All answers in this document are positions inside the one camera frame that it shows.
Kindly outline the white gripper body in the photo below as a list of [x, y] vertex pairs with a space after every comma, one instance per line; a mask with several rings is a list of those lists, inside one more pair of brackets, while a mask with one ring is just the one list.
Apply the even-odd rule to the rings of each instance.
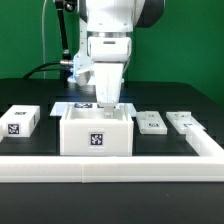
[[93, 62], [97, 103], [114, 107], [119, 102], [124, 63], [131, 55], [129, 37], [89, 37], [88, 54]]

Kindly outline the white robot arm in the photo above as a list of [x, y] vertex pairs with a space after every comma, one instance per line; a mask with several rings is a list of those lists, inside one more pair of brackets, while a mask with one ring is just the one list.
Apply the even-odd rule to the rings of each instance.
[[119, 102], [132, 32], [153, 26], [164, 9], [165, 0], [78, 0], [80, 49], [73, 59], [73, 77], [80, 86], [95, 82], [105, 117], [114, 116]]

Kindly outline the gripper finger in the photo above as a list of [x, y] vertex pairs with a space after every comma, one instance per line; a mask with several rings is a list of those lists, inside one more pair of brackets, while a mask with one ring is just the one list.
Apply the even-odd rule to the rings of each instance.
[[113, 118], [114, 117], [114, 108], [113, 107], [105, 107], [104, 115], [106, 118]]

